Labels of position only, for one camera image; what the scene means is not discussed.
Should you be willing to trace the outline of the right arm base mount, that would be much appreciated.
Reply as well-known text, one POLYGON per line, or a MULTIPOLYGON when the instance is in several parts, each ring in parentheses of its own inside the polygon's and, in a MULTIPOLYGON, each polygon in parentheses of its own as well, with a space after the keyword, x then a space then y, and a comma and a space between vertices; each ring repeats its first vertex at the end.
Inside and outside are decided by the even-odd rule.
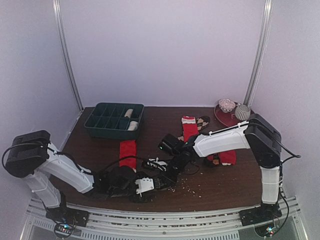
POLYGON ((241 210, 239 212, 242 226, 255 225, 255 233, 263 238, 272 237, 276 233, 277 226, 275 219, 281 216, 282 212, 278 203, 261 203, 258 207, 241 210))

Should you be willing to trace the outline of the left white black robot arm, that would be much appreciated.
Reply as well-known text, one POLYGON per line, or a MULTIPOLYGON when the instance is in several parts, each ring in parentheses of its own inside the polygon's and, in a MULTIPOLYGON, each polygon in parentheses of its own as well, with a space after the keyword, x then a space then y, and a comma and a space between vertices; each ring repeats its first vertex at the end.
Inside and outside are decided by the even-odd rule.
POLYGON ((69 221, 72 211, 62 203, 63 193, 52 185, 49 175, 92 199, 131 197, 133 201, 142 201, 144 193, 155 189, 151 177, 138 176, 128 166, 93 172, 77 164, 69 153, 59 151, 50 138, 46 130, 16 136, 3 152, 1 163, 11 176, 25 180, 61 222, 69 221))

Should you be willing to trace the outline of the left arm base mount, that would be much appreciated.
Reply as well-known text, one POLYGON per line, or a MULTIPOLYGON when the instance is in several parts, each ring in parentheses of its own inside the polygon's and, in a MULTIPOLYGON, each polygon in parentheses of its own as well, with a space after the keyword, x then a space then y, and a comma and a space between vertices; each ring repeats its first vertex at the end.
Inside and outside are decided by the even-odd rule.
POLYGON ((67 239, 77 230, 86 227, 89 212, 69 207, 45 208, 46 218, 54 222, 53 233, 59 239, 67 239))

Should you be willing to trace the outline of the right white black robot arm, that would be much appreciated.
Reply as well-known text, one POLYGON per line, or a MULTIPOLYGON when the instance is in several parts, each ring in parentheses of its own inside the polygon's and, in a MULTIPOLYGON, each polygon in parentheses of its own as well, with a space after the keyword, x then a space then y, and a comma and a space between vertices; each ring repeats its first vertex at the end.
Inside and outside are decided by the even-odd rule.
POLYGON ((167 134, 158 147, 172 159, 166 171, 156 177, 157 190, 174 186, 179 173, 193 160, 194 155, 205 158, 217 153, 250 149, 261 169, 263 205, 257 208, 256 216, 266 221, 276 212, 281 175, 281 134, 259 114, 255 113, 234 126, 195 134, 184 140, 167 134))

